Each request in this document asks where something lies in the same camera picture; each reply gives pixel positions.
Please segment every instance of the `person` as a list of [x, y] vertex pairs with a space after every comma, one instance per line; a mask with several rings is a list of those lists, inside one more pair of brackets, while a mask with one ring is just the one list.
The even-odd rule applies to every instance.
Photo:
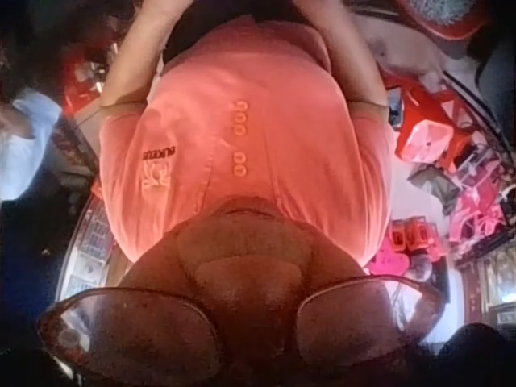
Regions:
[[12, 103], [0, 103], [0, 202], [15, 200], [29, 188], [61, 111], [28, 87]]
[[136, 262], [178, 224], [259, 198], [234, 211], [266, 202], [366, 264], [389, 221], [394, 140], [351, 14], [340, 0], [296, 1], [313, 27], [244, 16], [170, 58], [173, 33], [147, 104], [171, 30], [188, 32], [177, 20], [204, 4], [192, 3], [144, 2], [101, 96], [100, 176], [120, 247]]
[[[92, 378], [129, 385], [296, 385], [320, 370], [399, 385], [405, 339], [385, 282], [426, 295], [410, 341], [443, 303], [362, 269], [385, 234], [393, 158], [371, 53], [340, 0], [294, 0], [310, 25], [256, 2], [193, 46], [177, 38], [206, 4], [146, 0], [123, 42], [101, 96], [100, 174], [135, 265], [120, 288], [60, 304], [42, 336]], [[354, 371], [332, 378], [340, 366]]]

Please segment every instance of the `pink object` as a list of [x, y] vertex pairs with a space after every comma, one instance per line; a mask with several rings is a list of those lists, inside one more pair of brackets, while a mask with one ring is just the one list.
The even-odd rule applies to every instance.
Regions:
[[464, 192], [459, 198], [456, 211], [450, 218], [449, 236], [450, 242], [458, 245], [459, 254], [468, 252], [473, 245], [494, 234], [505, 223], [499, 204], [491, 202], [487, 210], [480, 210], [486, 203], [477, 202], [472, 192]]
[[410, 259], [406, 254], [395, 252], [390, 238], [386, 235], [375, 259], [366, 267], [375, 276], [402, 276], [410, 267]]

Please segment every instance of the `shirt sleeve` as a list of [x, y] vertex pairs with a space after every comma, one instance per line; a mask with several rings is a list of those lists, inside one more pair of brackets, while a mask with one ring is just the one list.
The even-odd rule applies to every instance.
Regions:
[[29, 188], [43, 153], [33, 139], [10, 135], [0, 150], [0, 199], [16, 200]]
[[392, 210], [392, 180], [395, 138], [388, 123], [375, 119], [352, 119], [362, 160], [368, 198], [366, 256], [374, 256], [385, 237]]

